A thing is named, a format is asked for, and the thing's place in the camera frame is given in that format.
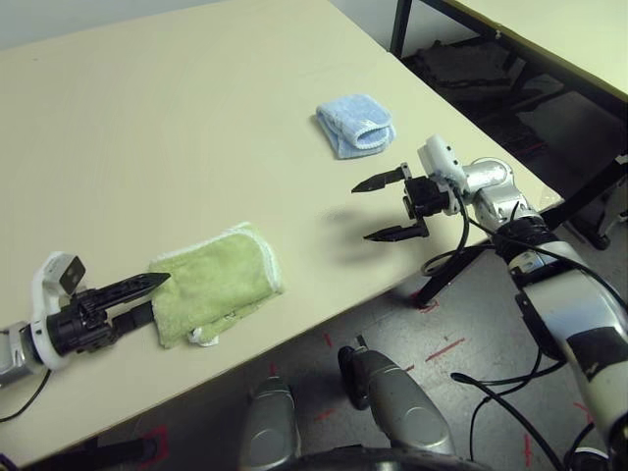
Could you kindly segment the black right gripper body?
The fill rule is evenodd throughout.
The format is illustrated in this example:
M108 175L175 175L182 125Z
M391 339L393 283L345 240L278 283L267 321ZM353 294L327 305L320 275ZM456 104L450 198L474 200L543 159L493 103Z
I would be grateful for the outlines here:
M453 201L447 189L427 177L404 181L403 203L411 220L422 220L448 210Z

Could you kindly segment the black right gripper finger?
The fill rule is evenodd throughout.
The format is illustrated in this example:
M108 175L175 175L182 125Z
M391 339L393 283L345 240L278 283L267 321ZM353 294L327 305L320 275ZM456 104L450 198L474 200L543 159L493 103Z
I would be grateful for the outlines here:
M358 193L375 191L386 187L388 184L407 180L409 178L410 172L408 165L406 163L401 163L397 168L392 171L387 171L374 175L359 183L351 190L351 192Z
M398 242L417 237L428 237L429 229L422 217L411 218L407 226L391 226L365 235L363 238L375 242Z

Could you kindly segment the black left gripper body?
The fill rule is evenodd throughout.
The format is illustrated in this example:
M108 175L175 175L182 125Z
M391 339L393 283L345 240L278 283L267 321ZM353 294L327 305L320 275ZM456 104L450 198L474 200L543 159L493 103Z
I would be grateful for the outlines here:
M108 321L107 309L116 305L106 289L87 289L74 294L67 305L47 317L47 332L60 356L94 352L118 339Z

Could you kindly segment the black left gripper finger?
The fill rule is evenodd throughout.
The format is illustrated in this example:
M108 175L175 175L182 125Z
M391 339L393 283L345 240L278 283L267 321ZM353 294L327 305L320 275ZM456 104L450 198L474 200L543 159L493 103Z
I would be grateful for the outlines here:
M154 321L151 301L136 305L129 311L112 319L112 331L116 338L140 329Z
M168 273L144 273L132 276L107 287L98 288L91 296L91 305L95 309L108 309L134 301L146 296L169 278Z

